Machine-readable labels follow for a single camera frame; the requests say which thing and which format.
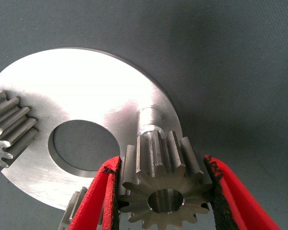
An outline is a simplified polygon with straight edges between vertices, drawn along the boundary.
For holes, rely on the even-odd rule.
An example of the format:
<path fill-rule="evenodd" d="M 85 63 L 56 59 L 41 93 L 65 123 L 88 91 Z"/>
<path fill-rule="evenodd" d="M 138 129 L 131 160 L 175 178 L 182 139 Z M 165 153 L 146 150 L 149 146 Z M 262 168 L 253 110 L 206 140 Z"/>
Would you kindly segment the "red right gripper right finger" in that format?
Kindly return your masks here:
<path fill-rule="evenodd" d="M 214 188 L 211 202 L 217 230 L 278 230 L 236 174 L 221 160 L 205 155 Z"/>

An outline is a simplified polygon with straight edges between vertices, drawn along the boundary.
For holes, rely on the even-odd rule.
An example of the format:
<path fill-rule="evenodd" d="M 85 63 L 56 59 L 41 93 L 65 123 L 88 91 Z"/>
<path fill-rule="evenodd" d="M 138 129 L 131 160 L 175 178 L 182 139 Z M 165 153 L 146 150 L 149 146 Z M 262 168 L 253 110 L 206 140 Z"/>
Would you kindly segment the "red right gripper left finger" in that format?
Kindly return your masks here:
<path fill-rule="evenodd" d="M 72 219 L 70 230 L 95 230 L 101 212 L 103 230 L 119 229 L 116 191 L 120 163 L 120 157 L 116 156 L 100 167 Z"/>

